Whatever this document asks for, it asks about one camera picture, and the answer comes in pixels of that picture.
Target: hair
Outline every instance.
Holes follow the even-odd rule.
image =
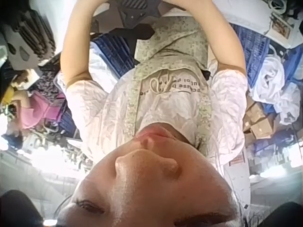
[[[8,142],[9,147],[14,150],[20,150],[23,147],[23,135],[22,132],[19,131],[19,135],[15,136],[14,134],[8,135],[4,134],[2,137]]]

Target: white plastic bag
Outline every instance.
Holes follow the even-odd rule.
[[[98,46],[91,42],[89,48],[89,72],[94,81],[110,93],[118,81],[117,76],[101,58],[101,51]],[[60,71],[54,79],[54,84],[65,93],[66,85],[63,80],[63,74]]]
[[[262,65],[256,84],[250,89],[251,97],[256,102],[275,104],[280,100],[280,94],[285,85],[285,72],[281,58],[270,46],[274,54],[269,54]]]
[[[274,104],[275,111],[280,114],[280,124],[295,122],[300,115],[301,92],[295,83],[289,83],[283,90],[280,100]]]

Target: woman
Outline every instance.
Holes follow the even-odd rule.
[[[195,20],[159,19],[137,45],[141,64],[107,94],[88,71],[90,22],[103,2],[78,0],[61,54],[68,105],[96,164],[58,226],[243,226],[219,173],[244,146],[248,85],[235,32],[211,0],[170,0]],[[209,86],[206,39],[218,60]]]

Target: eyelashes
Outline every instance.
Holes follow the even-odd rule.
[[[92,203],[89,200],[76,200],[76,205],[80,207],[81,209],[86,210],[89,213],[93,214],[104,214],[104,210],[100,207],[98,207],[96,204]]]

